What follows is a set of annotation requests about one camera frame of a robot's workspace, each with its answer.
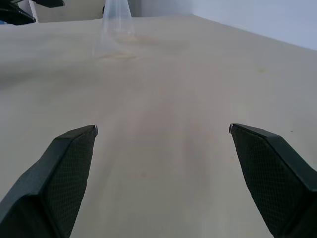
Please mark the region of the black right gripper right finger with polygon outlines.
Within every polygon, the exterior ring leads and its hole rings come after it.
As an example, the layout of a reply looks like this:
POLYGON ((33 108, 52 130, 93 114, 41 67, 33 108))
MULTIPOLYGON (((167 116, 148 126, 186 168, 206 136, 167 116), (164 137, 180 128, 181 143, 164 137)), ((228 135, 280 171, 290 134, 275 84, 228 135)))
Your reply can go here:
POLYGON ((317 172, 274 133, 232 123, 229 127, 244 180, 275 238, 317 236, 317 172))

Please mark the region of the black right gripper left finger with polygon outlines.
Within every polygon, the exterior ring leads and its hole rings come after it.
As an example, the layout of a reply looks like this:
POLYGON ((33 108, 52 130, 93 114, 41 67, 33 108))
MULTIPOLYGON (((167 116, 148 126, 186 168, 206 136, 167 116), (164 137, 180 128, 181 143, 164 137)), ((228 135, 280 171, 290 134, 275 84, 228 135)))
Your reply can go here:
POLYGON ((0 202, 2 238, 70 237, 91 167, 96 125, 56 137, 0 202))

